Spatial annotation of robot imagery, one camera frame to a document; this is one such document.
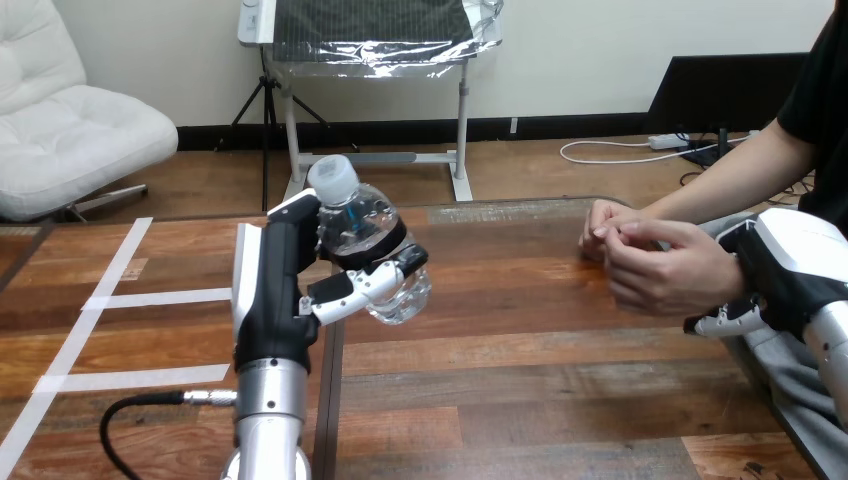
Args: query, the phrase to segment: white cable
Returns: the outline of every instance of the white cable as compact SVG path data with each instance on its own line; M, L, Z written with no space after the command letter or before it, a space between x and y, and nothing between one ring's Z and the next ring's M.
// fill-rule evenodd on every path
M751 135L748 135L747 137L743 137L743 138L737 138L737 139L734 139L734 140L728 140L727 143L744 142L745 140L748 140L749 138L751 138ZM565 150L567 148L573 147L575 145L612 145L612 146L615 146L615 147L649 147L651 144L650 143L596 142L596 141L588 140L588 141L580 141L580 142L569 143L568 145L565 145L564 147L559 149L559 154L562 155L562 158L568 160L569 162L580 163L580 164L583 164L583 165L624 165L624 164L630 164L630 163L656 162L658 160L665 160L667 158L679 157L681 155L686 155L686 154L695 153L695 152L701 152L703 150L709 150L711 148L718 147L718 144L716 143L714 145L696 148L696 149L693 149L693 150L687 150L685 152L676 152L676 153L672 153L672 154L669 154L669 155L663 155L661 157L645 158L645 159L642 159L642 160L610 160L610 161L604 161L604 160L578 160L576 158L571 158L568 155L566 155Z

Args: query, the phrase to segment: tape line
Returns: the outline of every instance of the tape line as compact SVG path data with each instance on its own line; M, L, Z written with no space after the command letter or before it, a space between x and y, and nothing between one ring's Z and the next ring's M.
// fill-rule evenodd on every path
M33 390L34 394L58 392L94 392L131 388L191 385L220 382L229 370L229 364L201 367L165 368L134 372L83 373L64 377L43 376Z
M132 260L152 221L152 218L139 218L133 223L129 233L124 237L121 247L118 248L112 262L106 268L106 272L103 273L103 277L94 289L93 297L108 297L115 291L124 270ZM53 363L47 368L46 376L61 378L68 375L102 312L102 310L93 309L83 310L80 313L71 333L68 334L68 338L65 339L65 343L62 344L62 348L59 349ZM47 409L50 408L50 404L53 403L54 398L56 398L55 391L33 394L27 401L23 411L18 415L18 419L15 420L6 438L3 439L3 443L0 444L0 479L5 480L12 474L12 470L14 470L15 465L24 453L24 449L35 434L36 428L41 424L41 420L47 413Z
M232 288L210 288L207 290L186 290L182 292L143 293L138 295L115 295L112 297L91 297L82 307L83 310L108 310L112 308L149 307L153 305L176 305L183 303L202 303L229 301L233 296Z

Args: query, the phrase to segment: white wall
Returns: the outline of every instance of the white wall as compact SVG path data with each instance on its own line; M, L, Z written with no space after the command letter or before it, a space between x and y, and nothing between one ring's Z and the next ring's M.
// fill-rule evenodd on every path
M136 96L177 125L229 123L256 85L258 53L236 40L239 0L54 2L89 84ZM471 116L646 111L673 55L806 51L832 9L833 0L506 0L504 44L472 62ZM456 115L457 81L456 72L305 78L295 94L331 121L439 119Z

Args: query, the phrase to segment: robotic hand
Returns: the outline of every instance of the robotic hand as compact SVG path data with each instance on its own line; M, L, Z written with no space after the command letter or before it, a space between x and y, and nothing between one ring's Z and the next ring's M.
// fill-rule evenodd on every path
M233 278L237 450L222 479L310 478L299 443L308 348L319 327L391 292L427 262L427 252L410 245L388 259L368 259L361 270L324 279L301 295L297 275L319 251L320 206L309 189L268 212L266 227L239 226Z
M686 333L742 335L771 327L805 342L848 430L848 241L830 223L772 209L718 237L735 253L753 296L706 317L686 320Z

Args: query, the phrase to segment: gray pants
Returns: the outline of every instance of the gray pants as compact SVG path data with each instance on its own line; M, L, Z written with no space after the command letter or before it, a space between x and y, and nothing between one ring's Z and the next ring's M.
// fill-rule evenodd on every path
M750 216L731 215L701 228L715 237ZM769 328L728 339L727 343L745 364L743 367L771 394L785 426L818 466L817 473L833 480L848 479L848 434L837 426L833 399L819 379L816 360L806 346L788 333Z

